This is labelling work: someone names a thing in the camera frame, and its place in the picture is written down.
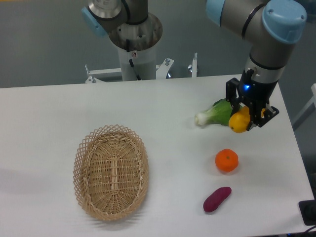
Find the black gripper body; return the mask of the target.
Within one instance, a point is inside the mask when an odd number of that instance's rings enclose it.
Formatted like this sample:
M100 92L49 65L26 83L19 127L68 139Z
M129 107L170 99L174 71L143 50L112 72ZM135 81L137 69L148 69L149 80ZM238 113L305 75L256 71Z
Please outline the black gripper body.
M270 96L272 95L277 81L272 83L257 82L251 78L253 74L252 69L250 69L249 72L243 71L237 86L237 103L242 103L249 107L252 102L256 110L261 112L266 108L266 104L269 103Z

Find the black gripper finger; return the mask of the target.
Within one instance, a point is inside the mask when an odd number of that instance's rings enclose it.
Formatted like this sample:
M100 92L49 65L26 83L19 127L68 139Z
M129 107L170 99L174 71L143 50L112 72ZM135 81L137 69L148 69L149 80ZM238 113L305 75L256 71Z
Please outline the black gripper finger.
M250 121L246 127L246 131L250 131L256 126L263 127L266 123L279 114L279 110L276 107L270 106L269 104L266 104L265 108L261 108L259 106L257 109L254 103L250 103L248 109Z
M239 96L239 83L240 81L236 78L226 82L226 100L231 105L231 114L237 113L241 107L242 97Z

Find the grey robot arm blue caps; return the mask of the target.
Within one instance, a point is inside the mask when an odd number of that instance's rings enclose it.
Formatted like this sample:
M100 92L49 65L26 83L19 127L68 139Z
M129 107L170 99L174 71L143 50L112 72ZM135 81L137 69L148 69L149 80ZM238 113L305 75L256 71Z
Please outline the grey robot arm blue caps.
M146 0L91 0L81 13L91 31L117 48L124 81L166 77L156 67L162 24ZM270 96L301 38L306 10L294 0L209 0L206 15L252 44L241 78L226 83L229 127L264 126L278 114Z

